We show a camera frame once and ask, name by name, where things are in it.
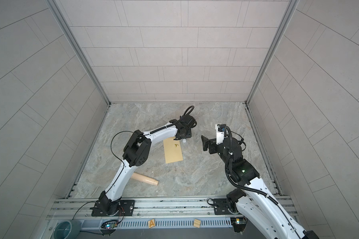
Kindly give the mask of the yellow paper envelope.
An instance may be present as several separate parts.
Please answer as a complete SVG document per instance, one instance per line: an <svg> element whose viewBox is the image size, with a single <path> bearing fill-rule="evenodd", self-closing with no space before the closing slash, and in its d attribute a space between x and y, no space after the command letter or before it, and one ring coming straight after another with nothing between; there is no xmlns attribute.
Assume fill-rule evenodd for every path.
<svg viewBox="0 0 359 239"><path fill-rule="evenodd" d="M165 163L174 163L183 161L181 144L175 137L167 138L163 141Z"/></svg>

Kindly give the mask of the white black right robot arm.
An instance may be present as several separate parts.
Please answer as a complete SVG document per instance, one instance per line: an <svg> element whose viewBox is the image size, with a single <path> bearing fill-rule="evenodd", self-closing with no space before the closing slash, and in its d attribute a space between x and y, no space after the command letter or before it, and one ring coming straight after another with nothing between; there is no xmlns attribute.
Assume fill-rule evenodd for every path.
<svg viewBox="0 0 359 239"><path fill-rule="evenodd" d="M202 136L202 147L217 154L224 162L228 181L235 189L227 195L229 209L246 217L267 239L316 239L275 199L259 172L244 159L244 140L230 135L208 139Z"/></svg>

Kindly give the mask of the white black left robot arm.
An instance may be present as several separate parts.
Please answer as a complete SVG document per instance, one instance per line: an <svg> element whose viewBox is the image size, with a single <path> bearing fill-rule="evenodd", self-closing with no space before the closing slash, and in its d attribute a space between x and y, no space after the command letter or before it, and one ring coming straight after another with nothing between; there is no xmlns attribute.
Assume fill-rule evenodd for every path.
<svg viewBox="0 0 359 239"><path fill-rule="evenodd" d="M196 126L196 120L191 115L183 115L179 120L172 120L166 125L142 132L136 130L124 147L120 168L110 185L100 194L94 209L102 214L113 215L118 209L123 191L137 167L148 159L151 146L174 137L182 140L191 137L191 129Z"/></svg>

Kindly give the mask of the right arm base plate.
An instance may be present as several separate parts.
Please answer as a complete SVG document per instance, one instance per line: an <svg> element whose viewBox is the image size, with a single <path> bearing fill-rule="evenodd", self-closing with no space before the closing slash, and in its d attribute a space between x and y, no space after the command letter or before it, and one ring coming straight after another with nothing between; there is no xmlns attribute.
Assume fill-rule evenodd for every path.
<svg viewBox="0 0 359 239"><path fill-rule="evenodd" d="M239 212L233 209L227 199L211 199L211 205L214 209L215 215L238 215Z"/></svg>

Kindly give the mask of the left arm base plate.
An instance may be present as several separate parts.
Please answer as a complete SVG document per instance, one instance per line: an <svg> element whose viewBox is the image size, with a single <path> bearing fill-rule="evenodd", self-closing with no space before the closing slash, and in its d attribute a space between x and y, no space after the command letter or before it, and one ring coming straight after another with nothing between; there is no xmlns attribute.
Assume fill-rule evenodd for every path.
<svg viewBox="0 0 359 239"><path fill-rule="evenodd" d="M110 212L101 210L97 203L90 208L92 217L131 216L135 207L135 200L121 200L114 206L110 206Z"/></svg>

